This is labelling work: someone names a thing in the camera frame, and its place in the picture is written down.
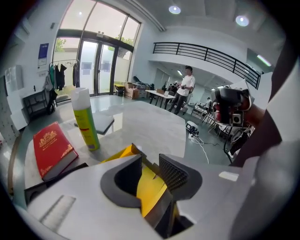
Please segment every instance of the tree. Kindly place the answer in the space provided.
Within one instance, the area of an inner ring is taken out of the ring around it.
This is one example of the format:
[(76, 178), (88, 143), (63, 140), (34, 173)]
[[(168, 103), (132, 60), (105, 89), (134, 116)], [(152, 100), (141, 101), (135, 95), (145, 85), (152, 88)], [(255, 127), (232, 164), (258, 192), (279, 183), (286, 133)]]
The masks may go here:
[(65, 43), (66, 43), (65, 39), (58, 38), (56, 40), (56, 44), (55, 44), (55, 51), (56, 52), (64, 52), (65, 50), (63, 49), (63, 46)]
[[(124, 38), (124, 37), (122, 37), (121, 41), (123, 43), (127, 43), (127, 44), (129, 44), (131, 46), (133, 45), (133, 39), (131, 39), (131, 38)], [(108, 50), (114, 51), (114, 47), (108, 47)], [(118, 57), (123, 58), (127, 52), (128, 52), (127, 49), (119, 48)]]

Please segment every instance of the glass door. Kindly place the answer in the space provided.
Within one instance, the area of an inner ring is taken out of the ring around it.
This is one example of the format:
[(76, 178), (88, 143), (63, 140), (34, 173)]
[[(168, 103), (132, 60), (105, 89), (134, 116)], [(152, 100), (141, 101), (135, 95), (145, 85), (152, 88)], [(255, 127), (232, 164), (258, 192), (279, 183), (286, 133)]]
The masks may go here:
[(108, 95), (111, 92), (114, 50), (114, 47), (101, 42), (83, 42), (80, 57), (80, 87), (88, 88), (91, 97)]

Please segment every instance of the spray can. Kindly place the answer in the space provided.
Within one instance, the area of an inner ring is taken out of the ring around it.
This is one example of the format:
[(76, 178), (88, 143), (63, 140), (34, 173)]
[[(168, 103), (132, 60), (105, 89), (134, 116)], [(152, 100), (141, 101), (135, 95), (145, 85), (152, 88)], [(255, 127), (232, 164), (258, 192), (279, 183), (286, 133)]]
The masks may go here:
[(90, 151), (99, 149), (100, 143), (92, 116), (89, 90), (87, 88), (74, 89), (71, 92), (71, 102), (85, 144)]

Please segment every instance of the white cable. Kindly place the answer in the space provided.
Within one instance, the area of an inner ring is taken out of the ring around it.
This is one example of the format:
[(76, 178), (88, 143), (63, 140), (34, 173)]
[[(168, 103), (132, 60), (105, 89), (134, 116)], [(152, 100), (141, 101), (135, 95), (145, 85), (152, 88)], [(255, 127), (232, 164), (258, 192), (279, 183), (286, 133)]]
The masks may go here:
[(206, 154), (206, 152), (205, 152), (205, 150), (204, 150), (204, 148), (203, 148), (203, 146), (202, 146), (202, 145), (204, 145), (203, 140), (202, 140), (200, 137), (198, 137), (199, 140), (202, 142), (202, 143), (200, 143), (200, 142), (197, 140), (197, 138), (196, 138), (196, 137), (193, 137), (191, 134), (189, 134), (188, 138), (189, 138), (193, 143), (199, 144), (200, 147), (202, 147), (203, 152), (205, 153), (205, 156), (206, 156), (206, 159), (207, 159), (207, 163), (210, 164), (210, 161), (208, 160), (207, 154)]

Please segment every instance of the railing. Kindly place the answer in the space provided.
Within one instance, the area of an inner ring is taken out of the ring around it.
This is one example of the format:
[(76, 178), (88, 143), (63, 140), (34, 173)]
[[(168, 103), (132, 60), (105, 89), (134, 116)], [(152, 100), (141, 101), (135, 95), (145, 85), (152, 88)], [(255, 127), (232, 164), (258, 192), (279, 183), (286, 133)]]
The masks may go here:
[(167, 53), (201, 59), (219, 65), (234, 74), (245, 78), (258, 89), (260, 73), (248, 65), (218, 50), (188, 43), (160, 42), (154, 43), (153, 53)]

